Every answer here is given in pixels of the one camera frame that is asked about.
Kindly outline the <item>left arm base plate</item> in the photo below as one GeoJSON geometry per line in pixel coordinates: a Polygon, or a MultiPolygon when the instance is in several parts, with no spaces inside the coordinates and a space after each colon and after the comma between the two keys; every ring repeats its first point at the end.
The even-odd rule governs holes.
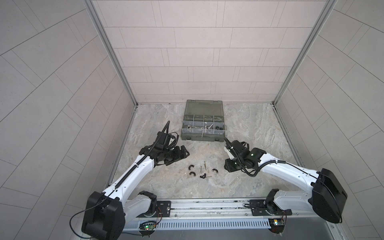
{"type": "Polygon", "coordinates": [[[153,213],[148,211],[141,216],[145,218],[155,218],[160,217],[160,214],[162,214],[162,217],[169,217],[171,214],[171,206],[171,201],[157,201],[157,205],[153,213]]]}

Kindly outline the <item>small electronics board right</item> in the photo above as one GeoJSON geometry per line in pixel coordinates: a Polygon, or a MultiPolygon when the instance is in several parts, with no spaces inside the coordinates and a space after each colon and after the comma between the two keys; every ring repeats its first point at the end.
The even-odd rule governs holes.
{"type": "Polygon", "coordinates": [[[283,219],[269,219],[269,224],[271,226],[270,232],[281,235],[285,230],[286,221],[283,219]]]}

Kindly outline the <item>small electronics board left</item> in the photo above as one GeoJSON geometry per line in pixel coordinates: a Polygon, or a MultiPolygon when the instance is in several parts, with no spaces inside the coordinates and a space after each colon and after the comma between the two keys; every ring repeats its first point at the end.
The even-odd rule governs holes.
{"type": "Polygon", "coordinates": [[[147,221],[140,223],[139,225],[139,231],[140,232],[153,232],[157,227],[156,221],[147,221]]]}

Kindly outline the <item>green plastic organizer box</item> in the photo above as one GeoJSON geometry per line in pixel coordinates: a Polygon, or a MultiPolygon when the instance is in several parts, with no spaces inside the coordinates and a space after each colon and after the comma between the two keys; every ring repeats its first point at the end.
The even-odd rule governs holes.
{"type": "Polygon", "coordinates": [[[226,126],[222,101],[187,100],[182,124],[181,137],[187,141],[223,142],[226,126]],[[215,127],[225,130],[205,130],[207,123],[214,123],[215,127]]]}

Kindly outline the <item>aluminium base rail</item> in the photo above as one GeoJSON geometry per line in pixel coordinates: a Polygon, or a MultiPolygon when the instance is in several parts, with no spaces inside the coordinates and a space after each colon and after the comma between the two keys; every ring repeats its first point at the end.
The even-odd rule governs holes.
{"type": "Polygon", "coordinates": [[[256,198],[218,198],[218,199],[165,199],[171,201],[169,217],[145,218],[139,215],[133,220],[177,220],[177,219],[235,219],[235,218],[278,218],[289,216],[252,216],[250,209],[245,208],[249,200],[273,201],[281,210],[292,210],[292,217],[320,217],[330,223],[339,223],[341,218],[335,200],[316,201],[305,192],[287,192],[273,189],[267,197],[256,198]]]}

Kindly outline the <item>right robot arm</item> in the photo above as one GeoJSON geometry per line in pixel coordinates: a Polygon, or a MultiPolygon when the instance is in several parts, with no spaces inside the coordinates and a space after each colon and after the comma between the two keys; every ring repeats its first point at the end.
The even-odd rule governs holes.
{"type": "Polygon", "coordinates": [[[348,195],[332,171],[299,167],[262,149],[250,149],[246,142],[230,142],[228,139],[225,142],[229,155],[224,165],[227,172],[241,171],[252,178],[263,172],[299,188],[295,192],[272,189],[262,204],[249,203],[248,208],[282,217],[292,210],[312,212],[327,222],[342,223],[348,195]]]}

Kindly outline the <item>small electronics board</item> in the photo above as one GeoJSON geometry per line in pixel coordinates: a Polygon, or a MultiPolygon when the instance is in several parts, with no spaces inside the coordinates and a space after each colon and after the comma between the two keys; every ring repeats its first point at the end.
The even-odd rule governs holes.
{"type": "Polygon", "coordinates": [[[139,231],[140,232],[153,232],[157,227],[156,221],[147,221],[140,223],[139,225],[139,231]]]}
{"type": "Polygon", "coordinates": [[[285,230],[286,221],[283,219],[269,219],[269,224],[271,226],[270,232],[281,235],[285,230]]]}

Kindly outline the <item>aluminium corner profile right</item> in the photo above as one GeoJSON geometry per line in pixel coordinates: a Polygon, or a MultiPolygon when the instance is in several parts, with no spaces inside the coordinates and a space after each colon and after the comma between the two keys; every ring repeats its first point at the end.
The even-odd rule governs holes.
{"type": "Polygon", "coordinates": [[[293,66],[291,67],[289,73],[287,74],[287,77],[285,81],[282,84],[282,87],[280,88],[276,98],[273,101],[273,105],[277,106],[279,101],[281,100],[284,92],[288,88],[290,82],[294,78],[297,70],[299,69],[300,65],[302,64],[304,58],[308,54],[310,48],[312,47],[313,43],[315,42],[317,36],[319,35],[321,29],[323,28],[324,24],[326,23],[327,19],[329,18],[329,15],[331,14],[332,10],[334,9],[335,5],[337,3],[337,0],[328,0],[326,1],[326,4],[324,5],[322,11],[320,12],[320,15],[318,19],[316,20],[312,30],[310,31],[309,36],[307,37],[304,46],[302,47],[301,51],[299,52],[293,66]]]}

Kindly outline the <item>white ventilation grille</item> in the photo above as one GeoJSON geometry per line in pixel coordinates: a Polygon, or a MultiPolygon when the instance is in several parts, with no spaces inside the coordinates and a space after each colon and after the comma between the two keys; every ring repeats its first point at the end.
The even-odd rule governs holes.
{"type": "MultiPolygon", "coordinates": [[[[126,224],[124,231],[139,231],[140,223],[132,221],[126,224]]],[[[229,230],[229,229],[270,229],[268,219],[171,219],[162,220],[155,231],[176,230],[229,230]]]]}

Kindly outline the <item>aluminium corner profile left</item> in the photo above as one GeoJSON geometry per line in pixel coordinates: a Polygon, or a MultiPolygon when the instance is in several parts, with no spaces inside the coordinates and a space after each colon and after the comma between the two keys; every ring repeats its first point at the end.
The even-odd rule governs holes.
{"type": "Polygon", "coordinates": [[[98,16],[97,14],[97,11],[96,11],[96,8],[95,8],[95,5],[93,3],[93,1],[90,1],[90,0],[84,0],[84,5],[85,5],[85,8],[87,10],[87,12],[89,13],[90,15],[90,18],[91,18],[91,21],[93,22],[94,26],[95,26],[95,29],[96,31],[98,32],[99,34],[99,37],[101,39],[101,42],[103,44],[103,46],[105,47],[110,59],[111,59],[111,63],[112,65],[114,66],[118,76],[120,77],[120,79],[122,80],[123,82],[123,85],[125,87],[125,89],[127,90],[128,94],[129,94],[129,97],[131,98],[132,102],[134,103],[134,105],[138,106],[138,102],[134,96],[134,93],[132,91],[132,89],[130,88],[129,86],[129,83],[127,81],[127,78],[124,74],[124,71],[119,63],[119,60],[117,58],[117,55],[111,45],[111,42],[107,36],[107,33],[103,27],[103,24],[101,22],[101,19],[100,17],[98,16]]]}

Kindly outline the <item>aluminium corner profile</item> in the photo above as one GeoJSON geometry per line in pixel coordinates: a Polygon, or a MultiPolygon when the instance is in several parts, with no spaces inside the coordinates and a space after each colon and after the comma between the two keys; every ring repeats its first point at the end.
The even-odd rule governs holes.
{"type": "Polygon", "coordinates": [[[93,3],[93,1],[90,1],[90,0],[84,0],[84,5],[85,5],[85,8],[87,10],[87,12],[89,13],[90,15],[90,18],[91,18],[91,21],[93,22],[94,26],[95,26],[95,29],[96,31],[98,32],[99,34],[99,37],[101,39],[101,42],[103,44],[103,46],[105,47],[110,59],[111,59],[111,63],[112,65],[114,66],[118,76],[120,77],[120,79],[122,80],[123,82],[123,85],[125,87],[125,89],[127,90],[128,94],[129,94],[129,97],[131,98],[132,102],[134,103],[134,105],[138,106],[138,102],[134,96],[134,93],[132,91],[132,89],[130,88],[129,86],[129,83],[127,81],[127,78],[124,74],[124,71],[119,63],[119,60],[117,58],[117,55],[111,45],[111,42],[107,36],[107,33],[103,27],[103,24],[101,22],[101,19],[100,17],[98,16],[97,14],[97,11],[96,11],[96,8],[95,8],[95,5],[93,3]]]}
{"type": "Polygon", "coordinates": [[[301,51],[299,52],[293,66],[291,67],[289,73],[287,74],[287,77],[285,81],[282,84],[282,87],[280,88],[276,98],[273,101],[273,105],[277,106],[279,101],[281,100],[284,92],[288,88],[290,82],[294,78],[297,70],[299,69],[300,65],[302,64],[304,58],[308,54],[310,48],[312,47],[313,43],[315,42],[317,36],[319,35],[321,29],[323,28],[324,24],[326,23],[327,19],[329,18],[329,15],[331,14],[332,10],[334,9],[335,5],[337,3],[337,0],[328,0],[326,1],[326,4],[324,5],[322,11],[320,12],[320,15],[318,19],[316,20],[312,30],[310,31],[309,36],[307,37],[304,46],[302,47],[301,51]]]}

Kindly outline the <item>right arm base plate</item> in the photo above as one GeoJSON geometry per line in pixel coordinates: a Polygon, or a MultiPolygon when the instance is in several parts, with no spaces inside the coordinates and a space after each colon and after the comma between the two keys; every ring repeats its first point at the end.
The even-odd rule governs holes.
{"type": "Polygon", "coordinates": [[[252,216],[291,216],[292,210],[281,210],[273,201],[266,200],[249,200],[248,204],[244,204],[252,212],[252,216]]]}

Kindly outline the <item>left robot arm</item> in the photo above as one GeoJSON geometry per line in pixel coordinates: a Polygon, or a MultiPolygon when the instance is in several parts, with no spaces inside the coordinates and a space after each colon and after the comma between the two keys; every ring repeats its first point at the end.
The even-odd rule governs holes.
{"type": "Polygon", "coordinates": [[[178,137],[158,132],[155,142],[143,147],[130,168],[101,193],[93,192],[86,204],[81,231],[88,239],[116,240],[125,224],[139,215],[157,211],[157,196],[147,191],[134,199],[129,196],[142,179],[157,165],[170,165],[187,158],[185,146],[178,146],[178,137]]]}

